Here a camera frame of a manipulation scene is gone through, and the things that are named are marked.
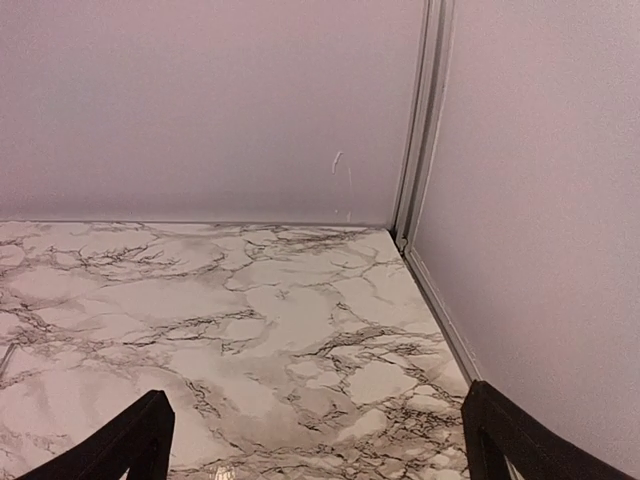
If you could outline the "clear handled small screwdriver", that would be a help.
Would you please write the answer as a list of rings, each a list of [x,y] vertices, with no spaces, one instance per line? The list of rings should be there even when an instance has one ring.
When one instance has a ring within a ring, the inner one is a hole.
[[[11,360],[11,357],[14,353],[16,349],[16,345],[15,344],[10,344],[8,346],[8,348],[6,349],[4,356],[1,359],[0,362],[0,376],[2,376],[4,374],[4,372],[6,371],[9,361]]]

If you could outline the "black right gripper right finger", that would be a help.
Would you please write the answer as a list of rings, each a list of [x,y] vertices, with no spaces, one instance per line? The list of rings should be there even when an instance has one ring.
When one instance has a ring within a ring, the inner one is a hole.
[[[461,407],[470,478],[628,479],[630,476],[544,427],[486,381],[475,380]]]

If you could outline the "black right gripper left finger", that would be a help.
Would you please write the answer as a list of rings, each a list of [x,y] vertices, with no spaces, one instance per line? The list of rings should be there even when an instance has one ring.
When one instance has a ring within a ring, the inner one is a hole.
[[[175,413],[161,390],[150,390],[102,428],[23,480],[167,478]]]

